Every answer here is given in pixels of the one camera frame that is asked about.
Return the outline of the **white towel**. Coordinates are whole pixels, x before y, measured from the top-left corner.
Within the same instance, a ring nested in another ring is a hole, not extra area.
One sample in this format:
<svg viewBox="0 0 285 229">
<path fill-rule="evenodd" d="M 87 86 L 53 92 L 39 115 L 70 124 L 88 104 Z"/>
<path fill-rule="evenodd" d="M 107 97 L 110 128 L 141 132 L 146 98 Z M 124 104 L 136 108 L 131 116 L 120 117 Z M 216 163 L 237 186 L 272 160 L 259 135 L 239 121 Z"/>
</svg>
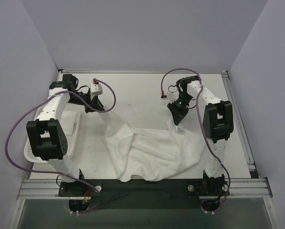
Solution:
<svg viewBox="0 0 285 229">
<path fill-rule="evenodd" d="M 197 165 L 205 150 L 200 128 L 177 127 L 171 118 L 167 128 L 128 126 L 116 113 L 101 113 L 106 125 L 105 142 L 117 179 L 127 182 L 135 175 L 146 181 L 173 177 Z"/>
<path fill-rule="evenodd" d="M 60 124 L 66 135 L 72 135 L 77 112 L 72 110 L 63 111 Z"/>
</svg>

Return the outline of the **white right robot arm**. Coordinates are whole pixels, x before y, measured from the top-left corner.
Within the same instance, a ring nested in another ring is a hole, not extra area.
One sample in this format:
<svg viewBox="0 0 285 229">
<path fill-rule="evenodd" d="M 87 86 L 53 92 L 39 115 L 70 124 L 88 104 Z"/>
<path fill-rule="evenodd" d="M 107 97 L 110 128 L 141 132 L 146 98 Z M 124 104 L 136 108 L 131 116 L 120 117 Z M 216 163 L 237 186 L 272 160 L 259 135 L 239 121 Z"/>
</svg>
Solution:
<svg viewBox="0 0 285 229">
<path fill-rule="evenodd" d="M 202 192 L 213 195 L 224 190 L 227 185 L 224 177 L 224 153 L 227 141 L 234 131 L 233 105 L 216 97 L 200 83 L 198 76 L 189 76 L 176 82 L 177 98 L 167 94 L 173 122 L 179 125 L 188 114 L 189 103 L 195 101 L 199 126 L 206 146 L 210 152 L 201 183 Z"/>
</svg>

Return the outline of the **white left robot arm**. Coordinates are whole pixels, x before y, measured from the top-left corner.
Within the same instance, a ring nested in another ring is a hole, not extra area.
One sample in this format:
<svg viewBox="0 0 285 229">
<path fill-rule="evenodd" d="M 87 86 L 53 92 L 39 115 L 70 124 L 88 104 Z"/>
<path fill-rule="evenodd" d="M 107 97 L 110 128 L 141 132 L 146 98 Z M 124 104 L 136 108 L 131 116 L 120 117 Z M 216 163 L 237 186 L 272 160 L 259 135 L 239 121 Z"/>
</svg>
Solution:
<svg viewBox="0 0 285 229">
<path fill-rule="evenodd" d="M 49 163 L 61 173 L 63 185 L 79 197 L 86 192 L 83 173 L 68 156 L 70 144 L 66 131 L 62 128 L 61 118 L 65 116 L 68 103 L 82 105 L 85 111 L 104 111 L 98 96 L 103 93 L 102 86 L 94 80 L 87 92 L 77 91 L 79 80 L 72 74 L 64 74 L 62 80 L 52 82 L 49 87 L 50 101 L 45 104 L 34 121 L 26 124 L 29 143 L 35 157 Z"/>
</svg>

